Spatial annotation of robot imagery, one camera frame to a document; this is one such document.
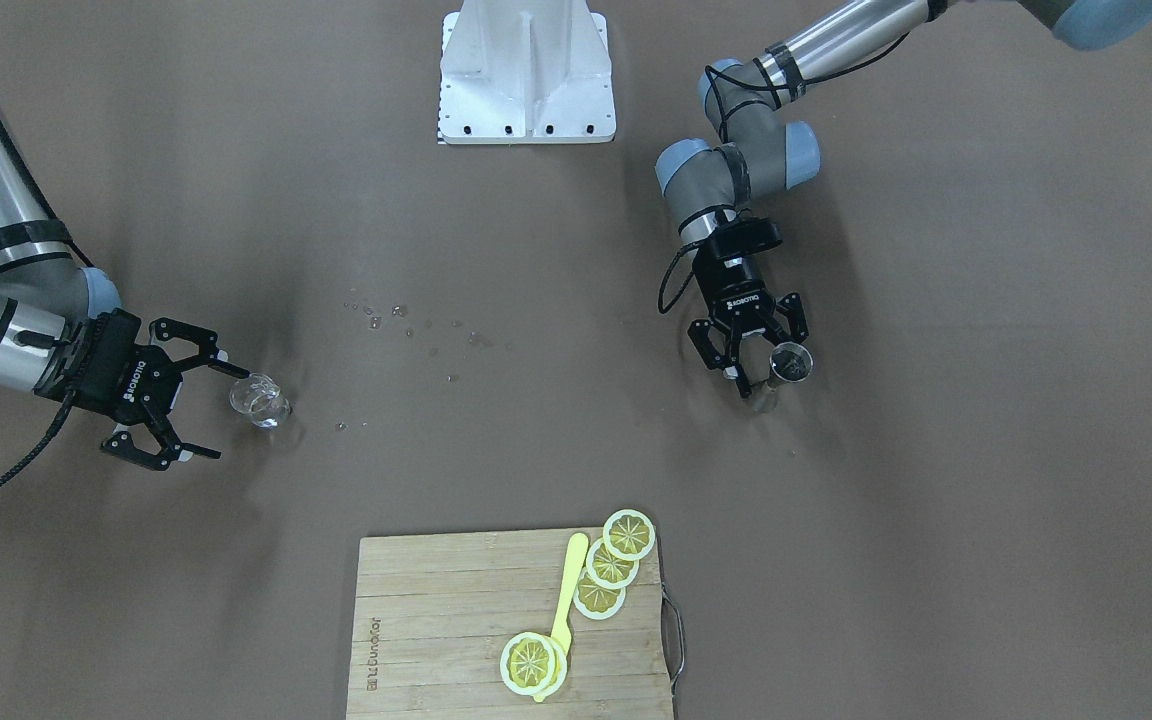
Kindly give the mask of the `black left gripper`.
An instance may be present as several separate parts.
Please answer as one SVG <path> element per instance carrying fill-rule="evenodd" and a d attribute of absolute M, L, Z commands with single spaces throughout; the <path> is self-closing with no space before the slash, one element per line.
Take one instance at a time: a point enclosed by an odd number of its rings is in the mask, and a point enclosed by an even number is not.
<path fill-rule="evenodd" d="M 781 243 L 776 223 L 728 222 L 700 242 L 692 259 L 708 316 L 692 320 L 687 338 L 708 370 L 721 370 L 736 384 L 741 400 L 753 392 L 740 361 L 742 338 L 763 334 L 773 344 L 804 344 L 809 336 L 799 293 L 772 300 L 753 260 Z"/>

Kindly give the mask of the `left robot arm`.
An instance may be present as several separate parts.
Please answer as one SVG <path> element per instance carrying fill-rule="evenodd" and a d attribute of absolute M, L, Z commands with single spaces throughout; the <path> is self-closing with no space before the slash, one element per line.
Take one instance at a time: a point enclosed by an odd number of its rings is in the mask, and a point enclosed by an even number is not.
<path fill-rule="evenodd" d="M 672 143 L 655 174 L 687 283 L 707 313 L 687 338 L 710 373 L 759 407 L 812 370 L 799 293 L 773 295 L 758 258 L 782 232 L 764 200 L 813 182 L 828 152 L 786 111 L 872 73 L 922 26 L 963 1 L 849 1 L 758 56 L 704 68 L 698 97 L 717 141 Z M 831 138 L 838 222 L 861 260 L 893 262 L 869 300 L 895 300 L 890 323 L 934 338 L 1007 341 L 1059 331 L 1140 342 L 1152 336 L 1152 105 L 1093 78 L 1085 55 L 1152 26 L 1152 1 L 1011 1 L 1011 14 L 1060 41 L 1070 70 L 1028 47 L 987 108 L 955 65 L 895 65 L 850 94 L 851 120 Z"/>

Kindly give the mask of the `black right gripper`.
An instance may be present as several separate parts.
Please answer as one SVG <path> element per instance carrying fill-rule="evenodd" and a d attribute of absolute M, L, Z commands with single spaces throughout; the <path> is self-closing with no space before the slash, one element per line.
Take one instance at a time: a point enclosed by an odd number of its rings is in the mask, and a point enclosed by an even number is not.
<path fill-rule="evenodd" d="M 200 325 L 165 316 L 151 324 L 151 336 L 160 344 L 184 340 L 196 347 L 194 355 L 180 361 L 170 361 L 160 347 L 137 344 L 138 332 L 141 318 L 124 310 L 69 324 L 61 346 L 61 397 L 73 393 L 73 406 L 114 420 L 147 420 L 151 415 L 142 406 L 145 397 L 156 415 L 169 416 L 182 384 L 180 374 L 189 370 L 207 366 L 237 379 L 251 377 L 250 370 L 229 363 L 217 334 Z M 221 457 L 215 448 L 183 441 L 170 424 L 166 429 L 115 424 L 100 448 L 156 471 L 195 457 Z"/>

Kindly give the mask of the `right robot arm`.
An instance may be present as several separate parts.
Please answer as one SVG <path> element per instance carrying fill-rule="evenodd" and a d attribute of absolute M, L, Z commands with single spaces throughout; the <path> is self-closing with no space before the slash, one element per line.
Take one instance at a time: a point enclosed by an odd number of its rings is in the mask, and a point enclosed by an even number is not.
<path fill-rule="evenodd" d="M 210 366 L 234 378 L 212 331 L 128 313 L 116 288 L 78 251 L 0 118 L 0 386 L 108 416 L 103 450 L 156 471 L 218 450 L 183 441 L 170 414 L 183 376 Z"/>

